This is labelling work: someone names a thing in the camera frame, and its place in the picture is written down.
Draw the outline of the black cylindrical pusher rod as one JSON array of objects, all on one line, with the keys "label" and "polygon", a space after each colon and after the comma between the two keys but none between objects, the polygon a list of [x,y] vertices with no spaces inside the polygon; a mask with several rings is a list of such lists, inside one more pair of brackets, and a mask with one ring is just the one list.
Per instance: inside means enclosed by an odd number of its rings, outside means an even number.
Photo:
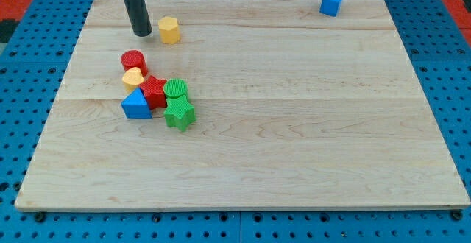
[{"label": "black cylindrical pusher rod", "polygon": [[152,25],[146,8],[145,0],[124,0],[132,30],[138,37],[146,37],[152,33]]}]

